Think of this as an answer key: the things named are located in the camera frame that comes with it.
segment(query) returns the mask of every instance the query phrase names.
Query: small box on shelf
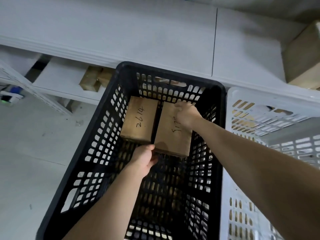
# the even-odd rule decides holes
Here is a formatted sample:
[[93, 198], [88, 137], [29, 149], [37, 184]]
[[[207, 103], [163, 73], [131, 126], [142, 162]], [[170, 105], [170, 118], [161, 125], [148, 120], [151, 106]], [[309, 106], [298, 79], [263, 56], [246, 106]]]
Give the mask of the small box on shelf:
[[158, 100], [131, 96], [120, 137], [126, 141], [151, 143]]
[[155, 136], [155, 151], [177, 157], [187, 157], [190, 152], [192, 130], [183, 127], [175, 118], [177, 108], [164, 102]]
[[79, 85], [83, 90], [98, 92], [101, 86], [101, 83], [98, 81], [98, 76], [101, 72], [101, 67], [89, 66], [85, 74], [83, 75]]
[[104, 67], [103, 71], [98, 75], [98, 81], [101, 83], [102, 87], [106, 88], [110, 82], [112, 75], [116, 69]]
[[282, 53], [288, 84], [320, 87], [320, 21], [307, 26]]

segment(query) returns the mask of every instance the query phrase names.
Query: forearm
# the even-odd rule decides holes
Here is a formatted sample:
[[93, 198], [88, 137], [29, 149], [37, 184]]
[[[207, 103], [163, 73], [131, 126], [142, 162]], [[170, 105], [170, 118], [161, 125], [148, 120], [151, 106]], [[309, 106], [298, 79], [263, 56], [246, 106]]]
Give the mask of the forearm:
[[143, 176], [125, 167], [106, 193], [67, 233], [64, 240], [123, 240]]
[[205, 119], [195, 121], [193, 130], [285, 238], [315, 237], [320, 217], [317, 169]]

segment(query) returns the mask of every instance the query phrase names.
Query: person's left hand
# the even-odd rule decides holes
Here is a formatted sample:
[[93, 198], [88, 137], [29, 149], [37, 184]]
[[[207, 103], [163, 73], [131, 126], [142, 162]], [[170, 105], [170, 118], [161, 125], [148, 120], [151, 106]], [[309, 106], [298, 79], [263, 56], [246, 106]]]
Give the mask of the person's left hand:
[[132, 155], [132, 158], [129, 165], [137, 168], [139, 172], [141, 172], [142, 176], [145, 177], [150, 168], [158, 162], [158, 157], [156, 155], [152, 155], [152, 150], [155, 148], [155, 145], [141, 145], [137, 147]]

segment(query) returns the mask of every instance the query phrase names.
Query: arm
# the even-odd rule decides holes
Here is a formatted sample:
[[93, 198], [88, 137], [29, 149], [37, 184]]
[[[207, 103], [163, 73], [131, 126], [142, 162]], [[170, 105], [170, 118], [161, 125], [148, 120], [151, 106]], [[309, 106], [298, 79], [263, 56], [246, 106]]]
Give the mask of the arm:
[[158, 159], [152, 157], [154, 145], [137, 147], [131, 161], [106, 193], [71, 228], [64, 240], [123, 240], [141, 181]]
[[178, 121], [197, 132], [235, 183], [285, 239], [316, 239], [320, 229], [320, 171], [237, 136], [179, 102]]

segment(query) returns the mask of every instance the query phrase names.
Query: person's right arm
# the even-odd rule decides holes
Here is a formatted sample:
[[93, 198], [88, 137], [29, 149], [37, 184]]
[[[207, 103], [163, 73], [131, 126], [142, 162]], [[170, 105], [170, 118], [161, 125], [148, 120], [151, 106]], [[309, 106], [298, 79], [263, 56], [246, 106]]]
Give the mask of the person's right arm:
[[196, 107], [176, 104], [177, 120], [197, 132], [234, 182], [285, 239], [318, 239], [320, 171], [307, 163], [226, 131]]

